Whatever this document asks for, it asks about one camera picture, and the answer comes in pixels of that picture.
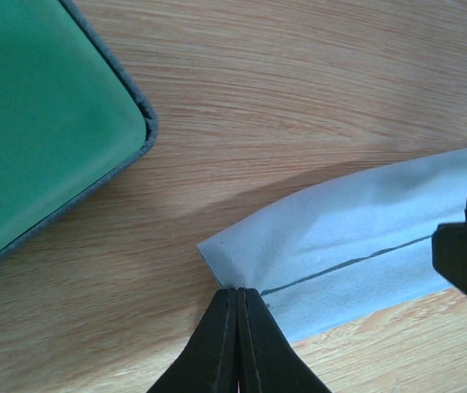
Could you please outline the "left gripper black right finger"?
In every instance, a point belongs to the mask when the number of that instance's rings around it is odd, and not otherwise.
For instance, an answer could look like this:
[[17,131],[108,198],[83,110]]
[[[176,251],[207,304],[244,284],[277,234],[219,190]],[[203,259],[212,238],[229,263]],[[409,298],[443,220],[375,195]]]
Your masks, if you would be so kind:
[[329,391],[290,346],[257,290],[238,289],[237,306],[241,392]]

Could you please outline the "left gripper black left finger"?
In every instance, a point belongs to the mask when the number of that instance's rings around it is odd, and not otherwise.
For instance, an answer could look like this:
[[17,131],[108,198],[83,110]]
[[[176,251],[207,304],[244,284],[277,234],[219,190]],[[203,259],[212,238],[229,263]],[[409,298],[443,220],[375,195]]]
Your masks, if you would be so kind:
[[237,292],[219,290],[188,344],[149,391],[236,392],[237,311]]

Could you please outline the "light blue cleaning cloth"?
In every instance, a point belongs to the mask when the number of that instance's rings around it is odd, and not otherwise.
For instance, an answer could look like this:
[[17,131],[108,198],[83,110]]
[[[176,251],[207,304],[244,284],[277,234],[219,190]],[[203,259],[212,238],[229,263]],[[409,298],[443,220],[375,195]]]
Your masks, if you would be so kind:
[[306,188],[197,248],[220,286],[258,290],[297,341],[446,290],[431,237],[464,220],[466,199],[467,148]]

